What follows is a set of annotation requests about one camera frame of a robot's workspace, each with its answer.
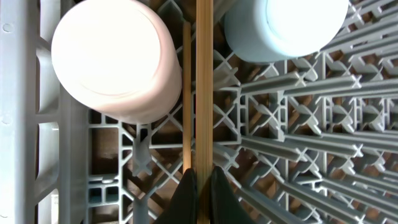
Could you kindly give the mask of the light blue cup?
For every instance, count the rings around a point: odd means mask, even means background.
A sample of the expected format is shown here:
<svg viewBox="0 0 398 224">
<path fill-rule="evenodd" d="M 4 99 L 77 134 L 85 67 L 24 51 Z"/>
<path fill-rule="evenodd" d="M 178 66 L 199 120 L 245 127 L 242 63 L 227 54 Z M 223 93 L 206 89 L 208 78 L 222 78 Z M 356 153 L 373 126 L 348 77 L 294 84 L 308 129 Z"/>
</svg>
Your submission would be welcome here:
<svg viewBox="0 0 398 224">
<path fill-rule="evenodd" d="M 336 36 L 348 5 L 348 0 L 240 0 L 225 15 L 226 41 L 246 62 L 306 56 Z"/>
</svg>

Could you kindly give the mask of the pink cup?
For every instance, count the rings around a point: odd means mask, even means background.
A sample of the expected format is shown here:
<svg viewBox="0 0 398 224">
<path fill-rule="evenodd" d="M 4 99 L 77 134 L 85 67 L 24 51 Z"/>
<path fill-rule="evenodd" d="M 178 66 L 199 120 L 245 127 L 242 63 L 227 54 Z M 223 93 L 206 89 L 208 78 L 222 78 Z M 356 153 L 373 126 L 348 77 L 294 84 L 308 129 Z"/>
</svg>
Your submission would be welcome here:
<svg viewBox="0 0 398 224">
<path fill-rule="evenodd" d="M 125 123 L 164 117 L 182 89 L 170 32 L 139 1 L 78 3 L 58 23 L 51 56 L 57 78 L 72 97 Z"/>
</svg>

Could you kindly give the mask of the wooden chopstick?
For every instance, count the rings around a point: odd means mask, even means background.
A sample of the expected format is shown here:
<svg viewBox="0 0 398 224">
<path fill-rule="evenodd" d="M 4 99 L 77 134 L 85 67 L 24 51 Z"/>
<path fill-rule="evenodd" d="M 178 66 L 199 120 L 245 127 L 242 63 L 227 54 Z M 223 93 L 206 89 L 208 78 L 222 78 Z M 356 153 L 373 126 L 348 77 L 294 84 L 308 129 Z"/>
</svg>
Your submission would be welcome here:
<svg viewBox="0 0 398 224">
<path fill-rule="evenodd" d="M 197 1 L 196 136 L 198 218 L 210 222 L 210 177 L 213 168 L 213 0 Z"/>
<path fill-rule="evenodd" d="M 191 25 L 183 23 L 183 172 L 192 167 L 191 155 Z"/>
</svg>

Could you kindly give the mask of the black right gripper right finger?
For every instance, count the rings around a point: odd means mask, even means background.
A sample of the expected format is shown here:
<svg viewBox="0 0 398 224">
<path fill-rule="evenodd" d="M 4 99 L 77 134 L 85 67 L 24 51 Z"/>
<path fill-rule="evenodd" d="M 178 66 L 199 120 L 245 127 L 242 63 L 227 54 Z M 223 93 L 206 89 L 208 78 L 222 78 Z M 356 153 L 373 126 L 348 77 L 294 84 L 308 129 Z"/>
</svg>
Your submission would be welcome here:
<svg viewBox="0 0 398 224">
<path fill-rule="evenodd" d="M 211 173 L 210 205 L 211 224 L 254 224 L 219 166 L 215 166 Z"/>
</svg>

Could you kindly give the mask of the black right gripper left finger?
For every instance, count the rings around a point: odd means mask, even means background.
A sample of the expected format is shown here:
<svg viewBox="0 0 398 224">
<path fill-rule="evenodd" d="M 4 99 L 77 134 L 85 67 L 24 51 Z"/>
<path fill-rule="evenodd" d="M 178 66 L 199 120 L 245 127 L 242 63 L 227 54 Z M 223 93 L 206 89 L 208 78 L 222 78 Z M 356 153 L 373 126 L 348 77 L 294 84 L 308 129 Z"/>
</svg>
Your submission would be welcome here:
<svg viewBox="0 0 398 224">
<path fill-rule="evenodd" d="M 156 219 L 154 224 L 196 224 L 197 199 L 195 171 L 189 168 L 184 172 L 169 206 Z"/>
</svg>

